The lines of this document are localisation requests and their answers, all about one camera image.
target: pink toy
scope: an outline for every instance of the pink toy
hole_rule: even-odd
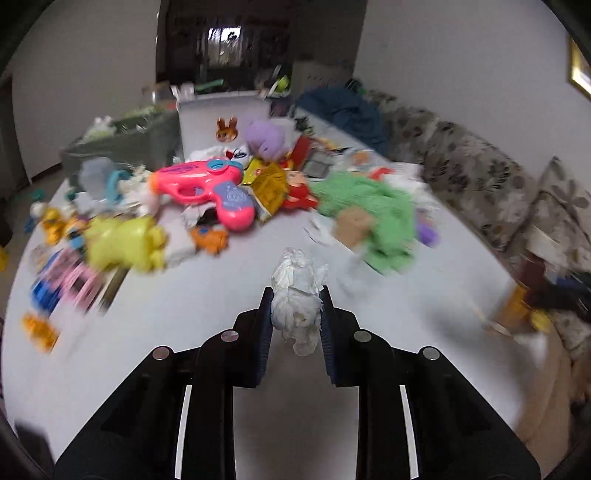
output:
[[[52,289],[60,288],[72,269],[82,263],[82,257],[71,248],[64,248],[50,258],[48,264],[41,270],[40,280]]]
[[[62,293],[78,308],[88,310],[104,284],[101,274],[80,263],[64,280]]]
[[[242,166],[233,160],[213,158],[161,168],[150,177],[154,193],[167,193],[184,205],[215,202],[217,218],[230,230],[244,230],[255,217],[251,198],[238,184]]]

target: white wall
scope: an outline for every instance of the white wall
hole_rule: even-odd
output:
[[[59,163],[60,147],[94,117],[138,105],[155,79],[159,7],[160,0],[56,0],[35,23],[7,68],[29,177]]]
[[[369,0],[355,74],[466,125],[538,177],[558,155],[591,189],[591,101],[541,0]]]

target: pink toy gun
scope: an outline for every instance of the pink toy gun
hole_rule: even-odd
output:
[[[150,177],[154,193],[167,193],[184,205],[215,202],[217,217],[230,230],[244,230],[255,217],[252,199],[238,184],[242,165],[213,158],[161,168]]]

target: floral sofa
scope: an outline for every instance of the floral sofa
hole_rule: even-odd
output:
[[[591,271],[591,195],[554,157],[539,181],[511,157],[465,127],[396,97],[369,92],[382,112],[388,158],[420,163],[433,193],[515,274],[530,232],[555,240],[572,269]],[[591,326],[569,312],[550,312],[550,344],[528,400],[532,409],[517,433],[538,460],[543,475],[576,448],[569,403],[587,401],[591,411]]]

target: orange bunny face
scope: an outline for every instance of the orange bunny face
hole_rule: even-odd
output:
[[[238,130],[236,129],[237,124],[238,119],[234,116],[230,119],[228,126],[226,126],[226,121],[223,118],[217,119],[217,140],[219,142],[231,142],[236,140],[236,137],[238,136]]]

